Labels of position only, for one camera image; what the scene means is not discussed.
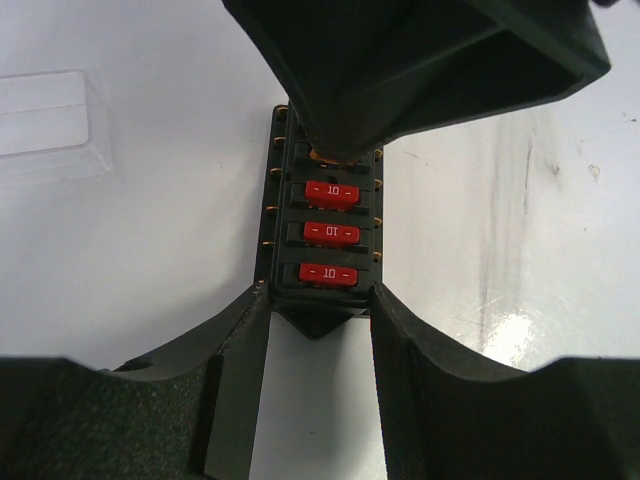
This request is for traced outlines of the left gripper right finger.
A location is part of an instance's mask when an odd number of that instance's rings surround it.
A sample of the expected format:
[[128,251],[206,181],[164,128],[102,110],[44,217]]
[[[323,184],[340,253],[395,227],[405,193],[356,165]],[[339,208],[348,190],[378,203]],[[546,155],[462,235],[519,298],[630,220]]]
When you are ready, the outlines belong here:
[[638,477],[636,360],[524,372],[428,325],[382,284],[370,314],[389,478]]

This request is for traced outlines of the black fuse box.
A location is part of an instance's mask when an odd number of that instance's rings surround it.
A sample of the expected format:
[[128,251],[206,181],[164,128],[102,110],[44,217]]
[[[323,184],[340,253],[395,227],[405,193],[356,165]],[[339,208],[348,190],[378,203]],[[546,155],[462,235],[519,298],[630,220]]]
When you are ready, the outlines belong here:
[[254,278],[309,339],[367,312],[382,279],[383,159],[321,159],[292,105],[272,111]]

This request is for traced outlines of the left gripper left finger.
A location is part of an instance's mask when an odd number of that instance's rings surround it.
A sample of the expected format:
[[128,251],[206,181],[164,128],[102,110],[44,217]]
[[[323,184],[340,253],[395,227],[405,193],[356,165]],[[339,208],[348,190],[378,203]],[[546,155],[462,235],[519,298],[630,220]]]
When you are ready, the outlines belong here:
[[5,479],[245,479],[269,338],[266,286],[115,370],[1,361]]

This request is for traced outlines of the orange blade fuse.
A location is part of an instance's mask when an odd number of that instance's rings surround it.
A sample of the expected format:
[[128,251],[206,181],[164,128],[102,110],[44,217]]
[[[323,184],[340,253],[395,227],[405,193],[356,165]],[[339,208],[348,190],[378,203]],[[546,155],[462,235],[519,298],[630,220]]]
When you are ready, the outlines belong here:
[[325,157],[320,155],[315,149],[310,150],[309,158],[327,165],[352,166],[357,163],[357,160],[336,160],[334,158]]

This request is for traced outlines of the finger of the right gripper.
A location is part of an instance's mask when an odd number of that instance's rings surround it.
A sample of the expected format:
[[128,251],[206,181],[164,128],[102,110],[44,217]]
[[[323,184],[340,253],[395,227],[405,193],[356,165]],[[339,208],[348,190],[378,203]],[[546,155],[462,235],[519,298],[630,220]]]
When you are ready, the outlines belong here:
[[320,155],[564,99],[611,67],[587,1],[229,1]]

